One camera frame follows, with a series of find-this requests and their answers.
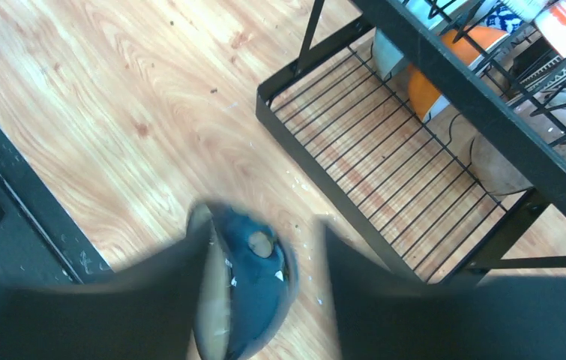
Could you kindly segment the black wire dish rack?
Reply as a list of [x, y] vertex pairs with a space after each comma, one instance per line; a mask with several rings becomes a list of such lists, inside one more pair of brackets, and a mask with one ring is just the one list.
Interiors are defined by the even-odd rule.
[[[257, 89], [258, 120], [389, 269], [566, 275], [566, 82], [540, 91], [566, 58], [528, 91], [508, 70], [544, 38], [535, 20], [507, 33], [481, 24], [499, 1], [427, 2], [439, 33], [402, 1], [356, 1], [318, 42], [316, 1], [298, 57]], [[387, 80], [376, 28], [407, 61]]]

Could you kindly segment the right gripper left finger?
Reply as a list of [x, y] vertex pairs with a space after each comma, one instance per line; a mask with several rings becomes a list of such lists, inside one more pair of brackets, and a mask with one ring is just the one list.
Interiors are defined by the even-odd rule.
[[211, 222], [101, 283], [0, 281], [0, 359], [185, 359]]

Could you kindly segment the blue floral glazed bowl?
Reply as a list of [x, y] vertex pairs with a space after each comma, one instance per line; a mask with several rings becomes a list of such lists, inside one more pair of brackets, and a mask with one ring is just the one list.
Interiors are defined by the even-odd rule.
[[219, 200], [199, 200], [187, 234], [210, 229], [193, 336], [201, 359], [249, 359], [282, 326], [298, 294], [291, 244], [265, 220]]

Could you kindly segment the red white patterned bowl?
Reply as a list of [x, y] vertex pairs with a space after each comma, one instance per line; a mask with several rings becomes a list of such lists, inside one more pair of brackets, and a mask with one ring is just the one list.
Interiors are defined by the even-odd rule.
[[505, 4], [498, 3], [490, 10], [481, 24], [492, 29], [513, 33], [524, 22]]

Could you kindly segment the celadon bowl brown rim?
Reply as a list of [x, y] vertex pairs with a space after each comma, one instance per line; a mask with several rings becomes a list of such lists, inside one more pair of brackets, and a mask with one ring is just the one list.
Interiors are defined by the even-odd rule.
[[[431, 4], [424, 0], [402, 1], [406, 8], [412, 12], [429, 30], [439, 33], [446, 23], [441, 14], [437, 14], [429, 18]], [[444, 13], [448, 16], [454, 15], [460, 11], [465, 1], [436, 1], [436, 4], [445, 8]], [[376, 28], [373, 38], [372, 56], [375, 62], [375, 69], [382, 80], [388, 80], [397, 75], [405, 66], [406, 59], [399, 49], [388, 39], [388, 37]]]

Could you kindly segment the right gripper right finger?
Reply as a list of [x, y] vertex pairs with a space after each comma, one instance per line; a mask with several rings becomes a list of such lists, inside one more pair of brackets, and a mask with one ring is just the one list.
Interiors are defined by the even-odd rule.
[[566, 359], [566, 277], [426, 284], [318, 225], [342, 359]]

